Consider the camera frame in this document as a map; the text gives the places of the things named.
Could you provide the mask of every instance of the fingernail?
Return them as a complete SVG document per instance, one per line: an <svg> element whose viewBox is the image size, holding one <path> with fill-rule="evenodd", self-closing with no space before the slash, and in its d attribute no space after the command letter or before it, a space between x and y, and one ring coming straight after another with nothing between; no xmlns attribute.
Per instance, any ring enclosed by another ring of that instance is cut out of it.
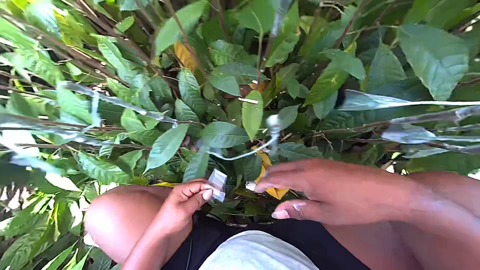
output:
<svg viewBox="0 0 480 270"><path fill-rule="evenodd" d="M203 194L202 194L202 197L204 198L204 200L209 200L213 195L213 189L207 189L207 191L205 191Z"/></svg>
<svg viewBox="0 0 480 270"><path fill-rule="evenodd" d="M281 211L273 212L272 218L278 219L278 220L284 220L284 219L290 218L290 216L288 215L288 212L286 210L281 210Z"/></svg>
<svg viewBox="0 0 480 270"><path fill-rule="evenodd" d="M295 208L295 210L297 211L300 211L301 207L306 205L306 203L294 203L292 204L293 208Z"/></svg>

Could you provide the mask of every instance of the dry leaf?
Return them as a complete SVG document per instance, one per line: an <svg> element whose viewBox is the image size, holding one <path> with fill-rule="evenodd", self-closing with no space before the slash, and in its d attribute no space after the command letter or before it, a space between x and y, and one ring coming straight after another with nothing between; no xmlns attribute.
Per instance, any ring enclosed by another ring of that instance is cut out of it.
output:
<svg viewBox="0 0 480 270"><path fill-rule="evenodd" d="M257 155L260 155L262 158L262 172L260 173L260 176L255 180L255 183L258 183L260 179L265 175L266 170L272 166L272 163L270 161L270 158L268 157L267 153L260 151ZM281 200L283 196L288 192L288 188L275 188L271 187L266 190L268 194L271 196Z"/></svg>
<svg viewBox="0 0 480 270"><path fill-rule="evenodd" d="M180 59L182 64L193 73L198 65L197 62L193 60L193 57L188 51L187 47L183 43L177 41L173 45L173 48L175 49L175 55L178 57L178 59Z"/></svg>

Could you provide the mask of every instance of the small plastic bag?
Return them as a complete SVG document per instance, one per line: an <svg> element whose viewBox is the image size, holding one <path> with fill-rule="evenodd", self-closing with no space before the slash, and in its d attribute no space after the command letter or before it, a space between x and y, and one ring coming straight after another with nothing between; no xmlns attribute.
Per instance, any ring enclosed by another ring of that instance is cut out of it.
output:
<svg viewBox="0 0 480 270"><path fill-rule="evenodd" d="M217 199L220 202L225 200L225 182L227 181L227 175L223 172L214 169L208 183L214 188L212 199Z"/></svg>

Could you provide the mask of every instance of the hand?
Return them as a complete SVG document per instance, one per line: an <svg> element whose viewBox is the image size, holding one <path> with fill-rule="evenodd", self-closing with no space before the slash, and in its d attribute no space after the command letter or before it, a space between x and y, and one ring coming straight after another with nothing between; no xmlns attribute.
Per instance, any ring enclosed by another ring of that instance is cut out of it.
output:
<svg viewBox="0 0 480 270"><path fill-rule="evenodd" d="M212 194L213 189L205 179L175 186L152 225L162 234L175 234L184 230L191 224L193 213L207 202Z"/></svg>
<svg viewBox="0 0 480 270"><path fill-rule="evenodd" d="M324 159L271 167L255 191L270 187L302 191L309 199L281 203L272 214L274 218L327 224L407 220L416 204L431 194L405 176Z"/></svg>

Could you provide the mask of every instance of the yellow leaf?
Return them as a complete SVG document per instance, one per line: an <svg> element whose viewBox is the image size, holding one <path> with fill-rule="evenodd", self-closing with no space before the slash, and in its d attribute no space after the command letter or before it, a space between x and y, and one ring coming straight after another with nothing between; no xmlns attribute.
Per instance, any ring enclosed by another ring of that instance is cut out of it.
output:
<svg viewBox="0 0 480 270"><path fill-rule="evenodd" d="M198 65L197 62L193 60L193 57L188 51L187 47L185 47L183 43L177 41L173 45L173 48L175 49L175 55L180 59L182 64L192 73L194 73Z"/></svg>
<svg viewBox="0 0 480 270"><path fill-rule="evenodd" d="M167 186L167 187L175 187L179 183L169 183L169 182L161 182L157 184L151 184L151 185L158 185L158 186Z"/></svg>
<svg viewBox="0 0 480 270"><path fill-rule="evenodd" d="M258 176L258 178L255 180L255 183L258 183L258 181L260 181L260 178L262 178L265 175L266 170L272 166L272 163L267 153L263 151L259 151L258 155L260 155L260 157L262 158L262 172L260 173L260 176ZM271 188L268 188L266 192L270 194L272 197L275 197L280 200L288 192L288 188L271 187Z"/></svg>
<svg viewBox="0 0 480 270"><path fill-rule="evenodd" d="M255 90L255 87L257 87L256 84L249 84L248 86L250 86L253 90ZM258 86L258 92L263 94L267 86L268 86L268 81L261 81L260 85Z"/></svg>

